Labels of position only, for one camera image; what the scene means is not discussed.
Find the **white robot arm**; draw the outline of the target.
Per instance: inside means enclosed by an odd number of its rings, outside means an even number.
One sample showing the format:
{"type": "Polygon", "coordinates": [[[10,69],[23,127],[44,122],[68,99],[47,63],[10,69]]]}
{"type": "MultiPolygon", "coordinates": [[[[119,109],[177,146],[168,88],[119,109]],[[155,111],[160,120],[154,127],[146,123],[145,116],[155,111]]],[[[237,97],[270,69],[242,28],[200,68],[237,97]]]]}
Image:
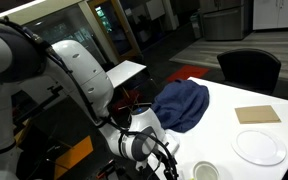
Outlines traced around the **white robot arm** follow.
{"type": "Polygon", "coordinates": [[[112,153],[135,161],[138,167],[144,167],[153,154],[164,164],[166,179],[178,179],[175,157],[151,108],[133,111],[128,128],[118,126],[108,112],[114,87],[91,53],[74,40],[50,44],[4,18],[0,19],[0,180],[18,180],[11,96],[20,83],[43,76],[58,82],[80,106],[112,153]]]}

